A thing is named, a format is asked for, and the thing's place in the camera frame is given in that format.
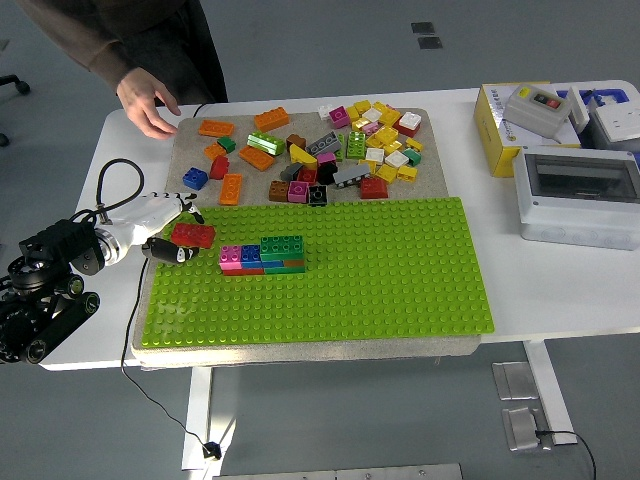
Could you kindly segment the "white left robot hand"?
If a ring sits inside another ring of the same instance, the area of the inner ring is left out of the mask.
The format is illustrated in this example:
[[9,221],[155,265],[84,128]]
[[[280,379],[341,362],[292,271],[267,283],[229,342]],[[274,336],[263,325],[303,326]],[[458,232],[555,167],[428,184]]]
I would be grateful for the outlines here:
[[195,193],[152,192],[116,208],[107,223],[95,228],[105,265],[121,261],[132,246],[143,245],[184,212],[203,224],[196,198]]

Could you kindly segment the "person's right hand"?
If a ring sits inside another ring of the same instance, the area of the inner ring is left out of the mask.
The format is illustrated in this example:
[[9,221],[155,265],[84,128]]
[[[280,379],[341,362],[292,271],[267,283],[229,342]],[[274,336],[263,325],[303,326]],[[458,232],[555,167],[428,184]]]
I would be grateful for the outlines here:
[[160,100],[169,111],[180,116],[177,100],[166,86],[142,68],[127,73],[116,88],[128,119],[147,137],[166,140],[175,135],[177,128],[159,114],[156,101]]

